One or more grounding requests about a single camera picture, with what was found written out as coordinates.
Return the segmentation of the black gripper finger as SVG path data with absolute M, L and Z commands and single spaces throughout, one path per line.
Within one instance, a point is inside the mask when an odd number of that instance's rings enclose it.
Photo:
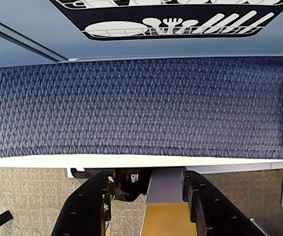
M 198 236 L 268 235 L 201 174 L 183 171 L 182 185 L 182 198 Z
M 111 220 L 113 196 L 114 170 L 102 170 L 94 174 L 67 198 L 51 235 L 106 235 L 106 222 Z

